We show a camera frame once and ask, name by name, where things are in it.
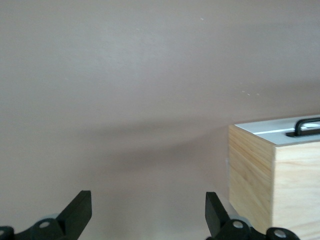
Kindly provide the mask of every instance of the black handle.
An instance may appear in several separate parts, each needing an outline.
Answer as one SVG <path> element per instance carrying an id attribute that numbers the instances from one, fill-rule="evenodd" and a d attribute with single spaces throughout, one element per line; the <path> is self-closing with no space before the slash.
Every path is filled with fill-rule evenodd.
<path id="1" fill-rule="evenodd" d="M 305 119 L 301 119 L 301 120 L 297 121 L 295 124 L 295 127 L 294 127 L 294 134 L 293 135 L 295 137 L 302 136 L 303 131 L 301 130 L 301 127 L 303 126 L 303 124 L 313 123 L 313 122 L 320 122 L 320 117 L 305 118 Z"/>

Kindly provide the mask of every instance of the wood grain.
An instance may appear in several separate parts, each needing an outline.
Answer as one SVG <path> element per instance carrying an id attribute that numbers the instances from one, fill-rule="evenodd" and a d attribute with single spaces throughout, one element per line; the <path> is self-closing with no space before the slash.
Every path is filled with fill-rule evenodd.
<path id="1" fill-rule="evenodd" d="M 234 209 L 265 233 L 271 226 L 273 145 L 239 127 L 229 127 L 230 188 Z"/>
<path id="2" fill-rule="evenodd" d="M 273 226 L 320 239 L 320 142 L 275 148 Z"/>
<path id="3" fill-rule="evenodd" d="M 275 145 L 233 125 L 229 162 L 230 202 L 256 230 L 320 239 L 320 141 Z"/>

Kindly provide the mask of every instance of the box lid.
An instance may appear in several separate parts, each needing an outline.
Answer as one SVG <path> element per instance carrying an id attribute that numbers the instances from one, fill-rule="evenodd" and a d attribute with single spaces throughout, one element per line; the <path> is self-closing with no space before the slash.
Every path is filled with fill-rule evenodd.
<path id="1" fill-rule="evenodd" d="M 286 133 L 290 133 L 295 130 L 295 125 L 297 121 L 309 118 L 320 118 L 320 114 L 241 123 L 236 124 L 236 126 L 254 135 L 257 135 L 265 140 L 268 140 L 269 142 L 274 143 L 276 145 L 320 141 L 320 134 L 299 137 L 286 136 Z M 302 126 L 301 129 L 320 129 L 320 121 L 306 123 L 304 126 Z"/>

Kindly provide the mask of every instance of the gray wall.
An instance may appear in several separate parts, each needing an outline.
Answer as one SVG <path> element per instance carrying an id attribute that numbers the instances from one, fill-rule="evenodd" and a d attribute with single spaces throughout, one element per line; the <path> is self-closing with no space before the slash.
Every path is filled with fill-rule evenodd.
<path id="1" fill-rule="evenodd" d="M 227 126 L 318 114 L 319 63 L 318 0 L 1 0 L 0 225 L 89 189 L 81 239 L 205 239 Z"/>

